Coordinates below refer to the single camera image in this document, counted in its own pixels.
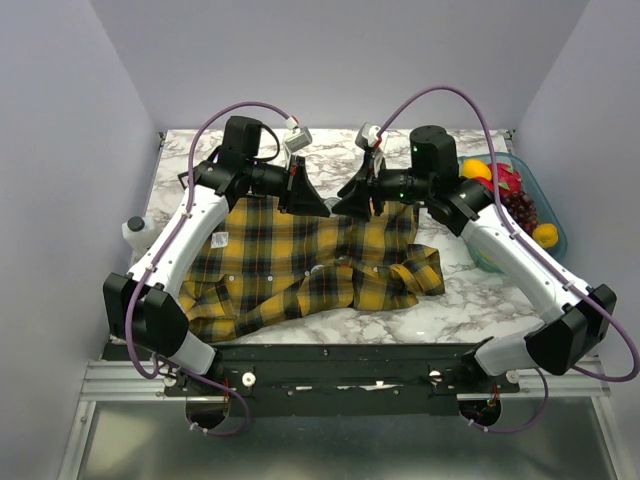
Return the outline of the blue green round brooch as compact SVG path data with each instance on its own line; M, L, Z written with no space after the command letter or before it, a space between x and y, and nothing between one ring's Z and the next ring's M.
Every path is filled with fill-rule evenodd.
M324 201L324 204L327 206L327 208L330 211L332 211L334 209L335 205L339 203L339 201L340 201L340 199L337 198L337 197L330 197L330 198L327 198Z

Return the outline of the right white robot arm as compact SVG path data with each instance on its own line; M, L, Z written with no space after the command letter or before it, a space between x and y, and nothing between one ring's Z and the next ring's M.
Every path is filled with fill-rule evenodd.
M389 169L383 133L364 124L356 136L363 163L339 191L334 213L368 221L387 201L420 204L455 236L488 254L535 307L541 326L489 338L465 355L459 371L467 389L483 391L515 369L565 374L604 339L616 294L566 271L495 204L488 187L462 177L455 140L444 128L418 127L409 140L410 168Z

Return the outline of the yellow plaid flannel shirt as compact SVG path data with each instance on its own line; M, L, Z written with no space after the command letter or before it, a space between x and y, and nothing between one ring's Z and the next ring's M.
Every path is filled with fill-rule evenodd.
M406 309L445 292L439 252L417 243L418 226L416 207L400 202L363 222L243 198L204 241L179 302L206 343L328 310Z

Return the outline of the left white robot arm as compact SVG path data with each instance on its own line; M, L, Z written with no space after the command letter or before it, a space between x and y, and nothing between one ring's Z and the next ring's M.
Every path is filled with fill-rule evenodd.
M213 364L215 349L190 331L178 295L205 240L249 193L277 198L283 213L330 214L298 153L312 142L309 130L294 117L285 125L280 147L288 164L280 167L258 156L266 125L230 117L221 145L200 164L190 165L184 196L159 237L126 274L112 273L103 285L110 332L125 341L129 356L144 348L188 370L188 384L201 395L220 387L222 372Z

